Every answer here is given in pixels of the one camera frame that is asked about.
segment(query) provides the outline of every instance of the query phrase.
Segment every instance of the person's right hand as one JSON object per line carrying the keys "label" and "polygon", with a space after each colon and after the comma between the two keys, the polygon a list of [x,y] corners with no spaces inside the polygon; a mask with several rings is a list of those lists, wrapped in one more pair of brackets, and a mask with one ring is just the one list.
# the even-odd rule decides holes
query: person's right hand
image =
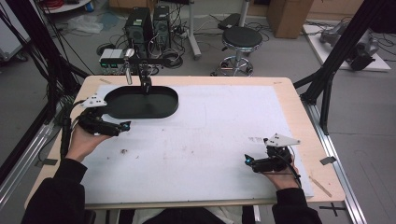
{"label": "person's right hand", "polygon": [[[294,166],[294,162],[291,165],[298,174],[298,169]],[[294,179],[294,175],[292,174],[289,167],[286,167],[285,170],[279,172],[262,172],[262,174],[271,180],[277,190],[299,188],[296,179]]]}

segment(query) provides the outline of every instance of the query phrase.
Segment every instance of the aluminum extrusion rail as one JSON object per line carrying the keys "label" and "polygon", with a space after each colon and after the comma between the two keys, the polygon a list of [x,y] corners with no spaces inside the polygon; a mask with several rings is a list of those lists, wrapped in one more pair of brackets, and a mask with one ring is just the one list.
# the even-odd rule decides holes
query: aluminum extrusion rail
{"label": "aluminum extrusion rail", "polygon": [[317,131],[318,137],[320,139],[321,144],[323,145],[327,156],[335,157],[337,159],[336,162],[332,164],[334,167],[335,172],[337,173],[338,179],[340,180],[341,186],[344,189],[346,194],[345,204],[346,209],[349,213],[350,218],[354,224],[366,224],[366,218],[364,217],[363,212],[361,211],[361,207],[358,203],[358,200],[353,192],[352,187],[347,180],[347,175],[344,171],[344,168],[341,164],[341,161],[338,158],[337,152],[332,144],[332,139],[329,135],[326,135],[325,132],[320,127],[319,120],[320,120],[320,112],[315,105],[308,105],[305,102],[302,102],[308,116],[311,118],[311,122],[314,125],[315,130]]}
{"label": "aluminum extrusion rail", "polygon": [[20,184],[28,169],[31,167],[31,164],[35,160],[40,149],[44,146],[44,144],[46,144],[47,139],[53,131],[53,127],[53,121],[48,125],[43,124],[41,126],[29,147],[26,148],[18,162],[8,174],[4,183],[0,186],[0,211],[6,205],[9,197],[14,192],[15,188]]}

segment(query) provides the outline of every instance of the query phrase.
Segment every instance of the black jacket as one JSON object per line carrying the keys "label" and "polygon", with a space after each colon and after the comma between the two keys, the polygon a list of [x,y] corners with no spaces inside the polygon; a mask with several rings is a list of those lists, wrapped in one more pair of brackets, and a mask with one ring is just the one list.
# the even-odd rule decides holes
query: black jacket
{"label": "black jacket", "polygon": [[[64,159],[53,178],[45,179],[30,200],[22,224],[84,223],[85,191],[80,184],[87,168]],[[273,206],[276,224],[319,224],[318,212],[308,207],[302,189],[282,189]]]}

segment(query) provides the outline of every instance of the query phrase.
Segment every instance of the gray floor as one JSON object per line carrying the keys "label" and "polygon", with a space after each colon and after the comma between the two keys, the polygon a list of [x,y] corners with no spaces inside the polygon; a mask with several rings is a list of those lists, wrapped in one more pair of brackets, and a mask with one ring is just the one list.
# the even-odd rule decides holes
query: gray floor
{"label": "gray floor", "polygon": [[[106,7],[101,7],[91,15],[101,18],[104,12]],[[78,13],[85,14],[83,10],[75,10],[57,15],[55,19],[61,25]],[[197,18],[195,27],[212,20],[211,17]],[[266,24],[265,18],[247,18],[247,22],[250,21]],[[115,41],[117,38],[113,35],[122,35],[124,23],[125,20],[120,17],[115,26],[110,25],[99,35],[73,32],[65,35],[65,38],[85,64],[95,74],[100,74],[96,48],[108,42],[109,38]],[[216,26],[215,22],[208,22],[203,29]],[[203,31],[220,33],[217,29]],[[270,40],[249,56],[255,66],[254,76],[289,77],[291,81],[297,81],[319,69],[318,58],[305,36],[279,39],[274,38],[271,32],[264,33]],[[223,58],[233,55],[230,50],[220,50],[223,47],[220,36],[198,35],[196,38],[203,53],[199,61],[193,59],[190,44],[186,41],[183,65],[178,69],[161,69],[157,76],[209,76]],[[74,65],[89,72],[69,48],[66,53]],[[396,59],[396,56],[382,49],[378,55],[383,59]],[[392,67],[389,72],[340,70],[332,88],[329,132],[367,223],[387,224],[394,223],[396,219],[396,175],[393,173],[396,152],[392,148],[396,145],[396,63],[389,63],[389,66]],[[46,103],[46,82],[31,60],[27,63],[3,64],[0,67],[0,79],[0,162],[3,163]],[[300,88],[297,92],[302,93],[305,89]],[[1,223],[21,221],[24,201],[39,171],[34,166],[28,170],[0,211]],[[329,203],[313,203],[310,206],[318,209],[323,223],[350,223],[344,210],[338,210],[335,214],[333,210],[319,208],[331,206]],[[334,206],[345,207],[344,203],[335,203]],[[270,206],[262,206],[261,213],[265,220],[263,223],[273,223]],[[104,211],[98,211],[98,215],[96,223],[104,223]]]}

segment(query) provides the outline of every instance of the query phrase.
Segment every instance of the black oval tray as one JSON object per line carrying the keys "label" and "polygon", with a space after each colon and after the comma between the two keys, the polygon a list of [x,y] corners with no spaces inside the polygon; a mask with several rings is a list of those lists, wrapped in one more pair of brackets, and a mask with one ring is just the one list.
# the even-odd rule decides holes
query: black oval tray
{"label": "black oval tray", "polygon": [[163,119],[178,107],[177,92],[163,86],[152,86],[149,94],[140,86],[119,87],[109,92],[105,101],[107,105],[98,110],[114,119]]}

